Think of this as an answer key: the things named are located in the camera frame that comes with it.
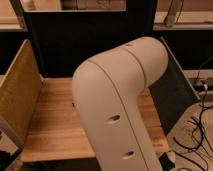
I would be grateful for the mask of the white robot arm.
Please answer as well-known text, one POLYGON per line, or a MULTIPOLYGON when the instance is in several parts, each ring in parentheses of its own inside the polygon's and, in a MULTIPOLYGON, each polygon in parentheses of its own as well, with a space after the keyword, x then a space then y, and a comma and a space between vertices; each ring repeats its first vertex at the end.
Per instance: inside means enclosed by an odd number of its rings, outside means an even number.
POLYGON ((162 171, 137 100, 167 66, 163 43, 142 37, 76 69, 73 102, 102 171, 162 171))

